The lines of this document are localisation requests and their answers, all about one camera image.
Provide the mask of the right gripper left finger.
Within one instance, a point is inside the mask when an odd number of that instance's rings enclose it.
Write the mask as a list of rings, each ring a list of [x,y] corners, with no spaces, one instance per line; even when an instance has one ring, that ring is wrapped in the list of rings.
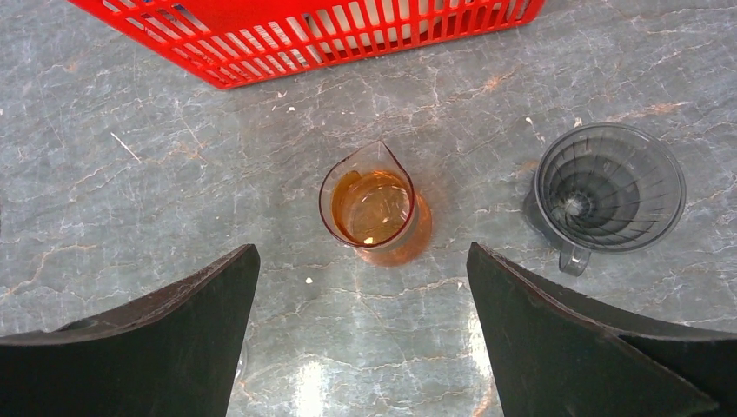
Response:
[[[256,246],[117,308],[1,340],[4,416],[224,416],[255,298]]]

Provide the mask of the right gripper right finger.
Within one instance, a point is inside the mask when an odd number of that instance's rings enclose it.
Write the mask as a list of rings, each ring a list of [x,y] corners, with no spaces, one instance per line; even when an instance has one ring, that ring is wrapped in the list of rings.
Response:
[[[479,243],[467,272],[505,415],[735,415],[735,334],[613,307]]]

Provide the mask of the dark glass dripper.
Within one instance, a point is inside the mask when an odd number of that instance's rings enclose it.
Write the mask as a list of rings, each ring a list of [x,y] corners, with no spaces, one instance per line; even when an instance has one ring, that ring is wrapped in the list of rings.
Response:
[[[667,236],[687,199],[669,148],[635,127],[576,127],[547,148],[522,208],[559,252],[561,272],[579,276],[591,254],[643,250]]]

